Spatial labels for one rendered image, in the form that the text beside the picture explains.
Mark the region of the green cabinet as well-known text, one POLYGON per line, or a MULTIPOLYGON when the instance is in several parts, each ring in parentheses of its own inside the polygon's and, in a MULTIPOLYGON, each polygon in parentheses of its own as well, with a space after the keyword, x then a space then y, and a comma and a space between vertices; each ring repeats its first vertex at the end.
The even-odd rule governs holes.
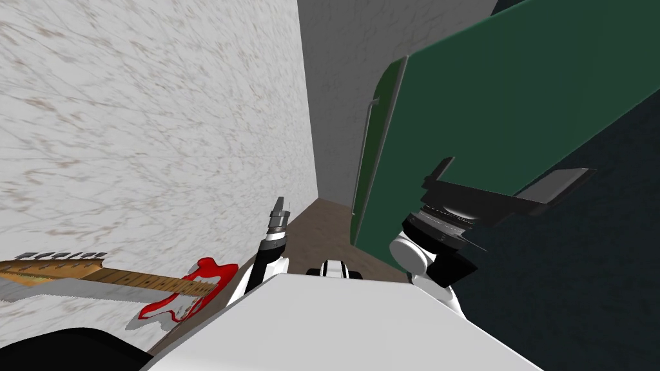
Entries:
POLYGON ((515 195, 660 89, 660 0, 523 0, 409 56, 357 248, 386 262, 422 180, 515 195))

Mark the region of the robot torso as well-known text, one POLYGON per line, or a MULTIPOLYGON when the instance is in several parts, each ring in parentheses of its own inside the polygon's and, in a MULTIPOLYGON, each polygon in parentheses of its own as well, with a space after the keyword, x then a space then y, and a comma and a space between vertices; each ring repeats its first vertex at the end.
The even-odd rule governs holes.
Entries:
POLYGON ((276 274, 141 371, 542 371, 465 318, 456 294, 411 283, 276 274))

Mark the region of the green cabinet door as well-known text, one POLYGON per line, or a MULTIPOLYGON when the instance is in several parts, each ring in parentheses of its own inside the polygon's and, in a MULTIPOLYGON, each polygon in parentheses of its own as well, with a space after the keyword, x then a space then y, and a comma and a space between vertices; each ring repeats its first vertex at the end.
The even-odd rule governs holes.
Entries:
POLYGON ((408 60, 409 56, 406 55, 388 65, 378 81, 372 100, 367 105, 360 164, 351 208, 350 244, 355 247, 408 60))

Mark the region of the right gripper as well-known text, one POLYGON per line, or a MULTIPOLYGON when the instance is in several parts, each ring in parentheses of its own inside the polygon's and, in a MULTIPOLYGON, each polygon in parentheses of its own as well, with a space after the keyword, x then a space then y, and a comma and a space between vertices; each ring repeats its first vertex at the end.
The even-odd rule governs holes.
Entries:
POLYGON ((596 173, 596 169, 588 168, 557 169, 513 197, 440 181, 454 159, 444 158, 424 178, 422 187, 427 192, 421 202, 487 226, 495 226, 512 214, 539 215, 548 209, 548 205, 558 203, 596 173))

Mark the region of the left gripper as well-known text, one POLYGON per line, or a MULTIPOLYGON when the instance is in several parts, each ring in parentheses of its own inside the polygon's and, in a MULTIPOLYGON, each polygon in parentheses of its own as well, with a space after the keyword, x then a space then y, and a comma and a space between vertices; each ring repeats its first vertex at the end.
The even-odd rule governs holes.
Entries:
POLYGON ((268 234, 284 233, 287 228, 288 218, 290 211, 284 210, 284 197, 279 196, 275 204, 275 210, 270 213, 270 220, 268 225, 268 234))

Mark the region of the red and white electric guitar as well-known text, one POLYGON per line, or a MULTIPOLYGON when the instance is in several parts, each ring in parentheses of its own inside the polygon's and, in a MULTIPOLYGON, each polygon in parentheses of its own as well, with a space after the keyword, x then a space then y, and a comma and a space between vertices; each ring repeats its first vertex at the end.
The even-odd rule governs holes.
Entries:
POLYGON ((38 295, 142 303, 127 324, 135 330, 157 322, 165 332, 200 312, 233 279, 237 264, 201 258, 183 278, 111 269, 103 252, 24 253, 0 261, 0 300, 38 295))

